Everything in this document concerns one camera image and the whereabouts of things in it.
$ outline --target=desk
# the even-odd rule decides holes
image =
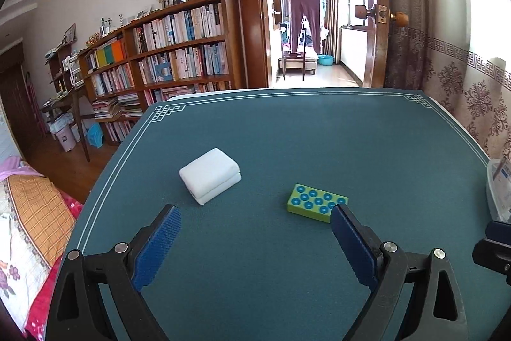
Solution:
[[[80,134],[80,143],[82,144],[83,153],[85,154],[85,158],[87,159],[87,162],[90,162],[90,156],[89,151],[87,149],[87,143],[85,142],[85,135],[83,134],[83,125],[82,125],[82,119],[94,119],[94,115],[84,115],[82,116],[80,114],[80,105],[78,103],[78,100],[81,96],[86,96],[85,86],[81,86],[78,88],[73,87],[67,95],[63,96],[61,99],[57,100],[56,102],[53,102],[52,104],[49,104],[47,106],[44,106],[41,109],[42,113],[49,113],[50,115],[50,121],[55,121],[55,115],[54,110],[55,109],[65,109],[63,111],[67,111],[67,109],[72,109],[72,113],[75,116],[75,122],[78,127],[78,133]]]
[[[242,180],[199,206],[178,170],[214,147],[239,164]],[[286,211],[298,182],[346,195],[383,241],[409,252],[443,248],[471,340],[486,340],[511,301],[504,277],[471,258],[490,221],[486,163],[476,142],[421,92],[256,90],[157,103],[99,177],[66,252],[106,252],[174,203],[182,230],[142,290],[169,339],[340,340],[369,290],[328,224]],[[111,320],[127,339],[117,313]],[[386,339],[397,329],[394,320]]]

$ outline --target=pants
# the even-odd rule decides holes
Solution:
[[[298,49],[298,36],[301,31],[301,21],[305,16],[310,25],[312,45],[317,54],[321,54],[321,22],[319,3],[321,0],[289,0],[291,24],[291,52]]]

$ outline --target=door handle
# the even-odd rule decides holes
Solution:
[[[373,17],[376,20],[376,16],[378,16],[378,22],[382,24],[387,23],[387,16],[389,15],[388,8],[383,5],[374,5],[371,9],[367,9],[365,5],[356,5],[355,6],[355,16],[358,19],[365,20],[367,17]],[[395,24],[398,27],[408,26],[409,18],[403,12],[390,13],[390,19],[395,21]]]

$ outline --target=pink trash bin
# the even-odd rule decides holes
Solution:
[[[64,128],[59,130],[55,135],[59,138],[59,142],[62,145],[62,148],[65,150],[65,152],[69,152],[72,148],[76,146],[76,140],[72,134],[69,125],[66,125]]]

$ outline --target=metal screw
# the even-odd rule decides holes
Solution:
[[[395,243],[392,243],[392,241],[388,241],[383,245],[383,248],[387,250],[388,252],[394,253],[397,252],[398,246]]]
[[[444,259],[446,256],[446,253],[442,249],[434,249],[433,254],[439,259]]]
[[[117,243],[113,248],[117,253],[124,253],[128,250],[128,245],[126,243]]]
[[[80,252],[78,250],[71,250],[68,254],[67,254],[67,258],[69,260],[74,260],[76,258],[78,258],[78,256],[80,256]]]

